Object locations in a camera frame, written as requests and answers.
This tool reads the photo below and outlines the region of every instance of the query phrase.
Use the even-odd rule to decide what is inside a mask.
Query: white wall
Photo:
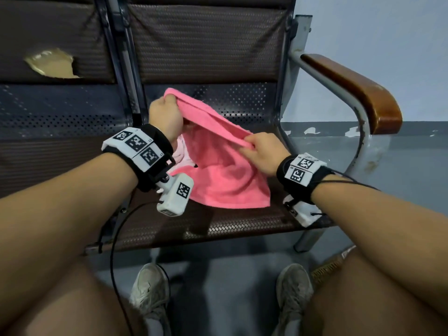
[[[306,51],[386,87],[403,119],[448,120],[448,0],[297,0],[313,15]],[[282,121],[356,121],[304,71]]]

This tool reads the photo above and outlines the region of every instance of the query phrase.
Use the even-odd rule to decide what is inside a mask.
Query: left hand
[[[160,129],[176,150],[177,137],[182,134],[184,120],[174,95],[168,94],[151,103],[149,123]]]

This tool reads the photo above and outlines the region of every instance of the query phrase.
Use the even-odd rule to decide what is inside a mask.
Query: pink towel
[[[186,173],[194,180],[190,198],[195,202],[227,209],[268,207],[270,191],[266,177],[232,145],[253,148],[243,140],[249,131],[221,117],[213,108],[173,88],[182,116],[195,123],[183,133],[190,158],[198,165],[184,166],[172,175]]]

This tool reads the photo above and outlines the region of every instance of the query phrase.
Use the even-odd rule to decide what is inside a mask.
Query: floor
[[[309,152],[344,170],[357,138],[291,138]],[[448,214],[448,136],[397,136],[370,184],[380,190]],[[129,295],[140,267],[160,263],[171,281],[169,317],[174,335],[270,335],[278,317],[275,281],[283,267],[298,262],[311,267],[351,244],[338,228],[328,229],[311,252],[292,246],[301,232],[214,241],[175,248],[116,255],[115,277]],[[109,255],[90,257],[93,269],[110,283]]]

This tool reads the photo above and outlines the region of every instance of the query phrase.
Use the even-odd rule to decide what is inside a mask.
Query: right hand
[[[273,133],[257,133],[244,138],[255,150],[241,147],[239,152],[266,175],[276,175],[278,166],[291,154]]]

